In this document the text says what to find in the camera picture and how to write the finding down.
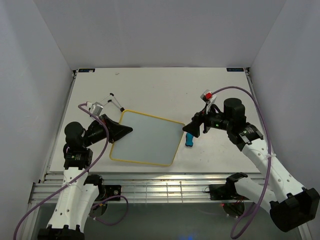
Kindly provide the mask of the blue whiteboard eraser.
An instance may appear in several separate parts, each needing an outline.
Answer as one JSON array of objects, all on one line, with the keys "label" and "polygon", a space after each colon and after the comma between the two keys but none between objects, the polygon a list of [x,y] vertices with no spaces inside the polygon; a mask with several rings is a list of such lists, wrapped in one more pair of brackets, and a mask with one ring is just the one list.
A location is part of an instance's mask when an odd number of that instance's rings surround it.
[{"label": "blue whiteboard eraser", "polygon": [[190,148],[193,147],[194,145],[193,139],[194,139],[194,136],[187,132],[185,135],[185,146]]}]

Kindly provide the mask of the yellow framed whiteboard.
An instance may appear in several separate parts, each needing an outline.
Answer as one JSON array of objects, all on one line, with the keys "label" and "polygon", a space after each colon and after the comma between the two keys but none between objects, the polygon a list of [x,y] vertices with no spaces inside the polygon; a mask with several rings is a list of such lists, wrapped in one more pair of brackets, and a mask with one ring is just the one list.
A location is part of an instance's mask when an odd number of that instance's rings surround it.
[{"label": "yellow framed whiteboard", "polygon": [[113,143],[113,161],[169,167],[184,136],[184,123],[142,112],[125,110],[119,123],[132,132]]}]

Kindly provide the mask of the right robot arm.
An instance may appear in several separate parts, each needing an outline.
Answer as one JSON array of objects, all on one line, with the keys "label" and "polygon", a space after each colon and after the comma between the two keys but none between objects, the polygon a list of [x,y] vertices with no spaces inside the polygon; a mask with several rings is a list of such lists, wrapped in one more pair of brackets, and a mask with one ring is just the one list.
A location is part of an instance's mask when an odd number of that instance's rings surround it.
[{"label": "right robot arm", "polygon": [[197,112],[183,131],[193,137],[215,128],[224,130],[228,139],[256,166],[265,177],[268,189],[251,180],[247,174],[238,172],[226,179],[225,191],[232,198],[243,196],[269,213],[271,220],[283,232],[288,232],[316,217],[320,195],[314,188],[305,188],[281,164],[276,155],[268,152],[263,134],[247,122],[245,106],[238,98],[223,102],[223,111],[214,104],[216,98],[206,100],[203,110]]}]

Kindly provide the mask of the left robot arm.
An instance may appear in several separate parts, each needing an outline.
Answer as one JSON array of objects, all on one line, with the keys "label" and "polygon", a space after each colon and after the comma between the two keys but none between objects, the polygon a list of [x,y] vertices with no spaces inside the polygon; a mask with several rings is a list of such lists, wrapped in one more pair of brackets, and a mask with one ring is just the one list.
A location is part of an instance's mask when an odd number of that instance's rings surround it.
[{"label": "left robot arm", "polygon": [[103,178],[89,174],[93,158],[89,147],[101,140],[114,143],[132,131],[132,127],[121,125],[106,114],[96,117],[87,129],[76,121],[65,126],[62,190],[47,226],[38,231],[37,239],[83,240],[90,212],[109,200],[123,198],[119,194],[108,196]]}]

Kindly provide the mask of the left blue table label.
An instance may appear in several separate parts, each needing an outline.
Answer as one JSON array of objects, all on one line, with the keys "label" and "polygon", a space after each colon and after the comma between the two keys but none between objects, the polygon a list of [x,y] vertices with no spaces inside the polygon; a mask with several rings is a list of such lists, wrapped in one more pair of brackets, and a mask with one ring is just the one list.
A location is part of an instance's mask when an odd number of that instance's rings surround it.
[{"label": "left blue table label", "polygon": [[94,73],[95,70],[95,68],[80,68],[78,73]]}]

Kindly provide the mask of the blue table label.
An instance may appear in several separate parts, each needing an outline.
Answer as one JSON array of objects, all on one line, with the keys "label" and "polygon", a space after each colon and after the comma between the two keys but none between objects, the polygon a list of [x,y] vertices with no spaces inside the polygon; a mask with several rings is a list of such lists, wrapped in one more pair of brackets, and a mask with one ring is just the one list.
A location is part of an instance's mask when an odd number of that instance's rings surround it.
[{"label": "blue table label", "polygon": [[95,70],[95,68],[80,68],[78,73],[94,73]]},{"label": "blue table label", "polygon": [[238,68],[238,67],[227,67],[226,71],[227,72],[244,72],[245,70],[243,68]]}]

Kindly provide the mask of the right blue table label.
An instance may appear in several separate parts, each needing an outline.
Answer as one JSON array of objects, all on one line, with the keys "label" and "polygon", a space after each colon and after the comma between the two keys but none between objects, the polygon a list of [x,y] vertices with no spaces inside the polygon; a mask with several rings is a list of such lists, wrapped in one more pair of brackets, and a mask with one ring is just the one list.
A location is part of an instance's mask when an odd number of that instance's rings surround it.
[{"label": "right blue table label", "polygon": [[227,67],[226,71],[227,72],[244,72],[245,70],[243,68],[238,68],[238,67]]}]

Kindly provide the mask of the aluminium rail frame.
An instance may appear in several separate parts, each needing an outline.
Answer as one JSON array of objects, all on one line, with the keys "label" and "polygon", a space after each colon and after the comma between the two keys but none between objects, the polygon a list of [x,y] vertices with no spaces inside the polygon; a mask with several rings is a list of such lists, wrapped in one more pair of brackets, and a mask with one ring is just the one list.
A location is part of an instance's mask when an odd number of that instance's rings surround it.
[{"label": "aluminium rail frame", "polygon": [[[250,77],[244,72],[227,72],[227,67],[132,67],[132,68],[82,68],[95,72],[74,72],[55,147],[51,153],[48,176],[37,183],[29,198],[25,219],[33,219],[37,209],[48,202],[57,204],[64,177],[65,127],[78,122],[83,128],[97,118],[88,111],[86,102],[98,102],[113,93],[125,110],[132,110],[164,119],[184,123],[203,110],[206,103],[201,99],[204,91],[212,91],[217,98],[215,105],[224,110],[224,101],[237,98],[245,107],[247,122],[254,125],[267,141],[268,152],[272,149],[267,122],[252,94]],[[100,114],[120,124],[122,113],[112,103],[103,107]],[[228,138],[227,132],[211,128],[193,138],[193,147],[185,146],[183,131],[179,148],[170,166],[130,163],[110,159],[111,147],[103,139],[89,147],[92,150],[90,175],[102,177],[103,185],[121,185],[123,203],[189,203],[205,198],[199,192],[206,180],[226,179],[236,173],[248,177],[262,187],[265,177]]]}]

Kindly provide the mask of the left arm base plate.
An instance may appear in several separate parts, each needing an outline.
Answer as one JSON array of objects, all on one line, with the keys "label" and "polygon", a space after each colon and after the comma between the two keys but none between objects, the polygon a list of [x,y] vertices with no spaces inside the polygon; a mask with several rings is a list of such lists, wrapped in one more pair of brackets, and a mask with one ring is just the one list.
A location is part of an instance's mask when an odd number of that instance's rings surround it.
[{"label": "left arm base plate", "polygon": [[113,197],[113,196],[120,196],[122,193],[122,186],[121,185],[102,185],[102,193],[98,198],[99,201],[104,199]]}]

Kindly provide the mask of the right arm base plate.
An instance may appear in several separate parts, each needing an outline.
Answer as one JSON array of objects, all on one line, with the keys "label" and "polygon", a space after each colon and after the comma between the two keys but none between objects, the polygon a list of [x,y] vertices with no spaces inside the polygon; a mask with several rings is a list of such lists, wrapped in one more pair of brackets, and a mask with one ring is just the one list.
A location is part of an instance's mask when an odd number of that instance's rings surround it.
[{"label": "right arm base plate", "polygon": [[209,194],[209,199],[212,201],[217,200],[239,200],[241,197],[233,190],[229,189],[225,184],[210,184],[204,191]]}]

